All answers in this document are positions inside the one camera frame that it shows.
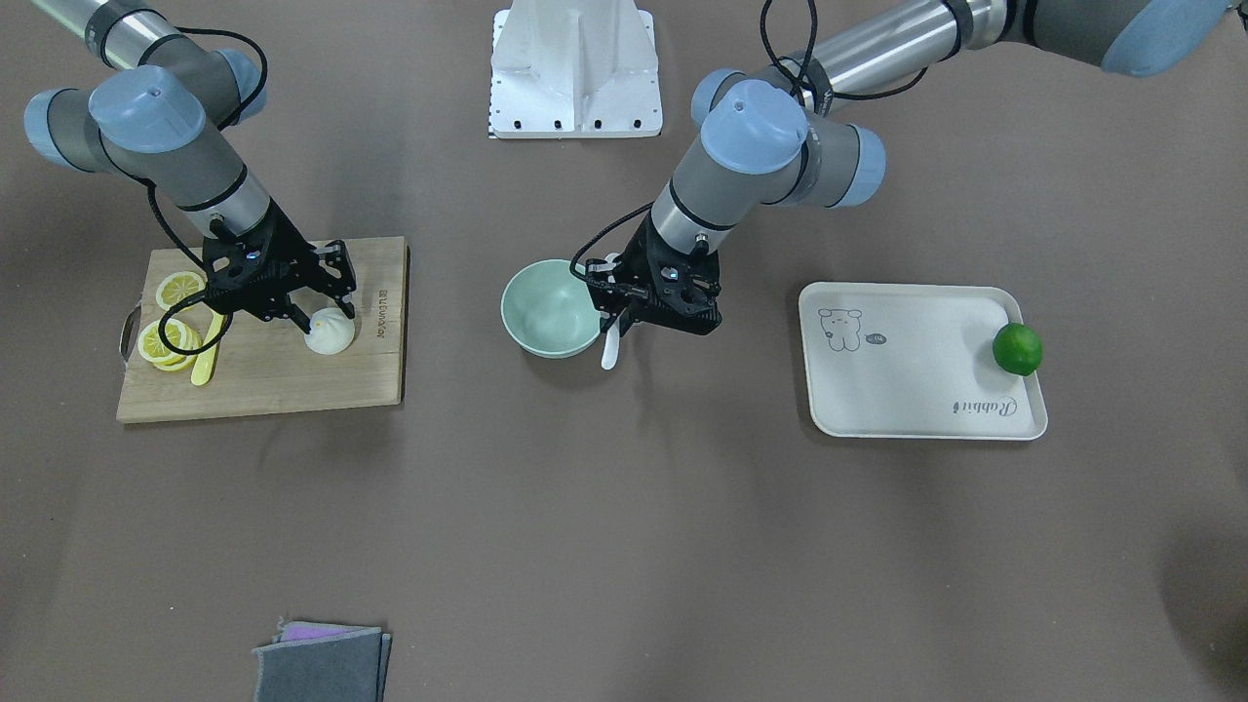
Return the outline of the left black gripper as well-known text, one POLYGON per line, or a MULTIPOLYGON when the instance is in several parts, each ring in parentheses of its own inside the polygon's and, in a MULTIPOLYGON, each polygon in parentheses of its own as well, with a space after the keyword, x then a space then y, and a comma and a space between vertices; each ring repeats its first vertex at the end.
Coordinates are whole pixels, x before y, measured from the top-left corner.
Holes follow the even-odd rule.
POLYGON ((700 240, 691 254, 671 249, 643 219, 624 254, 588 259, 585 285, 594 305, 607 312, 607 332, 623 337, 634 324, 653 324, 678 332, 710 334, 723 324, 719 255, 700 240))

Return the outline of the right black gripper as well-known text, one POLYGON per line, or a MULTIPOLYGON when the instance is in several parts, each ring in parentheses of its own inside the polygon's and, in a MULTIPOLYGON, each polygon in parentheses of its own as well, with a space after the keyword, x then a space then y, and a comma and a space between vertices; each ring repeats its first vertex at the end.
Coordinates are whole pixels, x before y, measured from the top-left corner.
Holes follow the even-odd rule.
POLYGON ((310 334, 310 317, 290 294, 311 289, 334 299, 339 311, 356 319, 354 271, 342 240, 316 249, 277 204, 270 204, 265 217, 251 229, 233 229, 221 216, 213 216, 208 231, 213 235, 203 240, 205 262, 227 259, 223 269, 207 272, 205 302, 215 312, 242 310, 262 321, 290 319, 300 332, 310 334))

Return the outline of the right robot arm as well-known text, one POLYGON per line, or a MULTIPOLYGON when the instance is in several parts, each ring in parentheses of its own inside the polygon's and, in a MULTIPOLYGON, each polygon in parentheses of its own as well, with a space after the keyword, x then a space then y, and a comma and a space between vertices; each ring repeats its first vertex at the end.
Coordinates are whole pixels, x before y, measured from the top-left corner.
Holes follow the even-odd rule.
POLYGON ((316 249, 223 137, 223 129, 266 101, 266 57, 208 52, 192 27, 175 27, 142 1, 41 1, 114 67, 92 92, 41 92, 25 107, 27 142, 79 172, 114 172, 162 190, 202 234, 193 262, 206 274, 206 301, 222 315, 290 319, 300 289, 324 294, 354 316, 356 280, 346 245, 316 249))

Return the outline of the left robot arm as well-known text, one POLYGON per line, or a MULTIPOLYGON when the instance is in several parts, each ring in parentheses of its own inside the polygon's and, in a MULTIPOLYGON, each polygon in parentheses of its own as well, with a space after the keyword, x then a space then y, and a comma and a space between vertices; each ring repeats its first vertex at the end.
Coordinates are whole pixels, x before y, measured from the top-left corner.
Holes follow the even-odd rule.
POLYGON ((758 205, 845 209, 869 201, 886 172, 869 129, 830 120, 847 102, 892 97, 958 52, 1020 42, 1107 74, 1147 77, 1173 67, 1243 1, 909 1, 801 52, 768 49, 768 67, 706 75, 691 97, 698 137, 623 254, 587 259, 599 329, 635 324, 710 334, 723 240, 758 205))

